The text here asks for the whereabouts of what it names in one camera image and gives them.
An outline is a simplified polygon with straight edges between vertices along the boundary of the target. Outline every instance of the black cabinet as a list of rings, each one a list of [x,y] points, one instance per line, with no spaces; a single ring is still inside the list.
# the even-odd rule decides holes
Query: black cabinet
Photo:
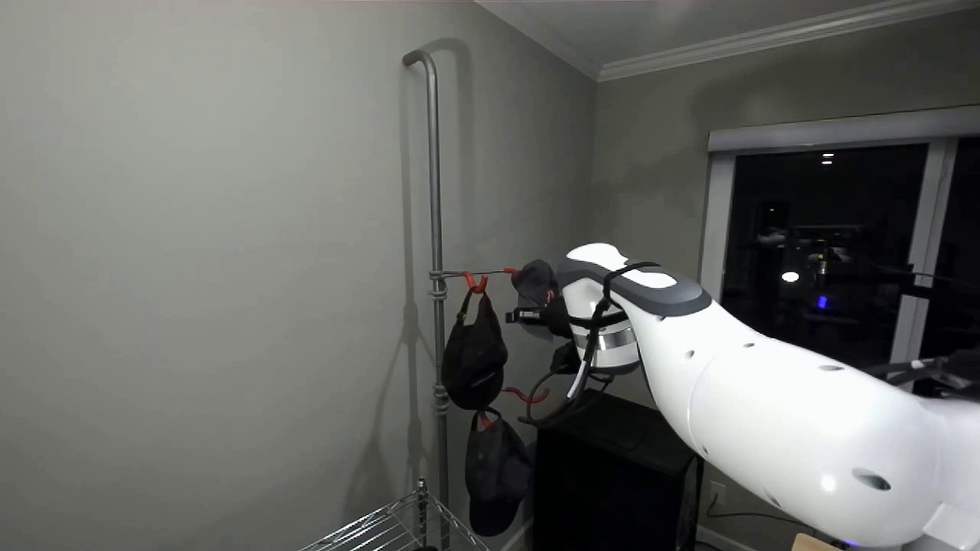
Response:
[[[694,526],[698,459],[655,411],[586,394],[540,426],[536,551],[673,551]]]

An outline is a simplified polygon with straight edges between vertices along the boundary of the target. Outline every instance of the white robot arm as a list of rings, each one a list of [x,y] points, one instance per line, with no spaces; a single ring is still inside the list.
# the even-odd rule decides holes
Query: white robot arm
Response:
[[[581,370],[643,360],[671,427],[775,509],[858,549],[980,549],[980,405],[762,335],[613,243],[568,255],[564,303]]]

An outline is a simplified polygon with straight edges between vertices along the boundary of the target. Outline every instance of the metal pole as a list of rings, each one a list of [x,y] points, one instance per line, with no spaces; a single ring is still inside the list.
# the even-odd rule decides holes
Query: metal pole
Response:
[[[440,386],[440,346],[443,346],[443,303],[448,280],[440,266],[440,130],[438,130],[438,71],[430,52],[414,49],[404,67],[426,67],[426,114],[430,114],[430,226],[431,226],[431,348],[435,348],[435,440],[438,440],[438,498],[450,502],[450,397]]]

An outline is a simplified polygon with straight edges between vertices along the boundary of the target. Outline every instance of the metal rack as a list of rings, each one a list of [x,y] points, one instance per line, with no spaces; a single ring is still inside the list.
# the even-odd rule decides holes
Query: metal rack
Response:
[[[426,117],[430,117],[430,229],[431,229],[431,338],[443,341],[443,297],[448,278],[465,274],[443,268],[443,241],[440,241],[440,130],[438,130],[438,71],[426,49],[414,49],[404,58],[404,67],[420,65],[426,71]],[[372,513],[310,542],[300,551],[491,551],[470,526],[443,504],[450,478],[450,448],[448,448],[448,407],[450,397],[440,382],[435,382],[435,440],[438,440],[438,494],[430,494],[426,480],[420,478],[417,488],[374,509]]]
[[[372,513],[310,542],[300,551],[491,551],[426,483]]]

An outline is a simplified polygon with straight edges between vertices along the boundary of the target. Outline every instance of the black bag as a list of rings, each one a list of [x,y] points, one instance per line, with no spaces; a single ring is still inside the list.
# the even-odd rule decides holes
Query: black bag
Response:
[[[502,388],[508,346],[502,341],[487,294],[482,294],[478,318],[465,323],[470,297],[472,291],[456,311],[456,323],[440,358],[440,382],[450,402],[462,411],[485,411]]]

